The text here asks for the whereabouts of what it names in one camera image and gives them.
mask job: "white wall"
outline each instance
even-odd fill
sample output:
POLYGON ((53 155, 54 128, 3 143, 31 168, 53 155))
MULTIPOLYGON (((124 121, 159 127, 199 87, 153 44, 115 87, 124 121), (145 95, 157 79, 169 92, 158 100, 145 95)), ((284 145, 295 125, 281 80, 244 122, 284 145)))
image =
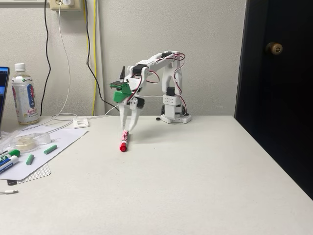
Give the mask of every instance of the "white wall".
MULTIPOLYGON (((89 20, 92 20, 92 2, 88 0, 89 20)), ((98 2, 101 34, 97 34, 97 60, 100 61, 103 54, 107 101, 112 102, 114 91, 109 84, 119 78, 123 65, 134 65, 157 52, 172 49, 181 50, 187 55, 183 68, 183 94, 188 111, 194 115, 234 114, 246 0, 98 2)), ((47 9, 50 35, 48 52, 52 72, 46 91, 44 115, 58 113, 67 94, 66 58, 59 38, 57 18, 57 12, 47 9)), ((14 63, 26 63, 27 71, 35 81, 39 108, 48 72, 43 6, 0 5, 0 19, 0 65, 14 70, 14 63)), ((83 12, 61 14, 61 24, 72 72, 70 96, 64 112, 90 115, 94 79, 86 66, 83 12)), ((97 75, 102 83, 102 68, 98 64, 97 75)), ((142 94, 162 95, 161 84, 148 84, 142 94)), ((146 98, 143 114, 159 115, 161 105, 159 98, 146 98)), ((96 114, 103 112, 103 102, 97 98, 96 114)), ((4 117, 16 118, 10 87, 4 117)))
MULTIPOLYGON (((106 98, 123 65, 164 50, 186 54, 183 97, 194 115, 234 115, 246 0, 100 1, 106 98)), ((148 84, 145 95, 162 95, 148 84)), ((159 115, 160 98, 146 98, 159 115)))
MULTIPOLYGON (((63 106, 68 88, 68 69, 58 31, 58 13, 50 11, 49 4, 47 4, 46 12, 49 29, 48 53, 52 67, 44 102, 43 115, 47 116, 58 113, 63 106)), ((91 21, 92 12, 91 5, 89 7, 91 21)), ((14 63, 26 63, 27 72, 35 82, 37 108, 40 109, 48 73, 48 63, 45 57, 46 30, 43 4, 1 4, 0 19, 0 65, 9 66, 12 77, 14 63)), ((87 41, 83 12, 61 12, 61 30, 72 74, 70 96, 64 112, 91 115, 94 78, 86 65, 87 41)), ((92 37, 92 22, 89 32, 92 37)), ((102 77, 101 69, 97 68, 97 70, 99 77, 102 77)), ((103 102, 97 102, 96 107, 97 113, 103 114, 103 102)), ((16 118, 11 84, 7 91, 4 118, 16 118)))

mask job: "laptop screen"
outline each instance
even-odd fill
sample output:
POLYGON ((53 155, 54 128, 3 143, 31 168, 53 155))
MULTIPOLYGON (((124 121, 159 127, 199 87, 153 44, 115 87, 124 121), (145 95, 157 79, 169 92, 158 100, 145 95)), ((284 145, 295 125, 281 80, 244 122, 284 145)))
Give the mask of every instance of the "laptop screen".
POLYGON ((8 81, 9 81, 9 68, 0 67, 0 127, 1 127, 3 109, 4 109, 5 91, 6 91, 8 81))

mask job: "yellow cable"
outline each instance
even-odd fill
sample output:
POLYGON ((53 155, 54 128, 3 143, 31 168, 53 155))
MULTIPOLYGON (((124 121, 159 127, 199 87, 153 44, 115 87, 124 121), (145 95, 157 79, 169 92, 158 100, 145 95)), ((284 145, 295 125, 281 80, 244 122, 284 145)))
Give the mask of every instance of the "yellow cable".
MULTIPOLYGON (((97 62, 96 62, 96 0, 93 0, 93 62, 94 62, 94 75, 97 77, 97 62)), ((94 89, 93 89, 93 102, 92 102, 92 115, 94 114, 94 106, 96 102, 96 81, 94 81, 94 89)))
MULTIPOLYGON (((86 8, 85 8, 85 4, 86 4, 87 0, 83 1, 83 10, 84 10, 84 19, 85 19, 85 23, 87 22, 87 18, 86 18, 86 8)), ((94 0, 93 2, 93 61, 94 61, 94 75, 95 77, 97 77, 97 65, 96 65, 96 49, 95 49, 95 31, 96 31, 96 0, 94 0)), ((87 41, 87 50, 88 50, 88 37, 86 35, 86 41, 87 41)), ((94 89, 93 89, 93 98, 92 98, 92 110, 91 110, 91 115, 94 115, 94 106, 95 106, 95 97, 96 97, 96 88, 97 88, 97 83, 96 81, 94 81, 94 89)))

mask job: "white robotic arm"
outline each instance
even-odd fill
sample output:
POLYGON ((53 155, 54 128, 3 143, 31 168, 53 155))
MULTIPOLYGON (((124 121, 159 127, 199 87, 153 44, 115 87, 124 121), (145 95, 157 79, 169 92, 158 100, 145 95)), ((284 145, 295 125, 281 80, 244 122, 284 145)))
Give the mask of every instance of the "white robotic arm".
POLYGON ((125 129, 128 111, 132 111, 129 131, 136 126, 145 100, 139 95, 140 91, 147 85, 147 78, 161 68, 164 68, 162 78, 162 91, 164 108, 162 108, 161 119, 166 123, 182 122, 188 123, 191 115, 186 111, 186 105, 182 108, 182 73, 181 60, 184 59, 179 51, 165 51, 152 56, 148 60, 142 60, 135 66, 127 68, 128 75, 124 77, 122 72, 120 81, 111 83, 110 86, 117 88, 113 100, 118 102, 122 129, 125 129), (173 79, 175 87, 170 87, 173 79))

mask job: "red marker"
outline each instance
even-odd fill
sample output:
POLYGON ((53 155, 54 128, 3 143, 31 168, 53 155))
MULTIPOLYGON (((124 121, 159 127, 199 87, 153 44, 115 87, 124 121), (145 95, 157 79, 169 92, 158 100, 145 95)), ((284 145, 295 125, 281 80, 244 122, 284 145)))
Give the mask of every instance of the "red marker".
POLYGON ((129 131, 128 131, 128 130, 124 130, 124 131, 123 131, 122 143, 121 143, 121 146, 119 147, 119 149, 120 149, 122 152, 125 152, 125 151, 127 150, 128 134, 129 134, 129 131))

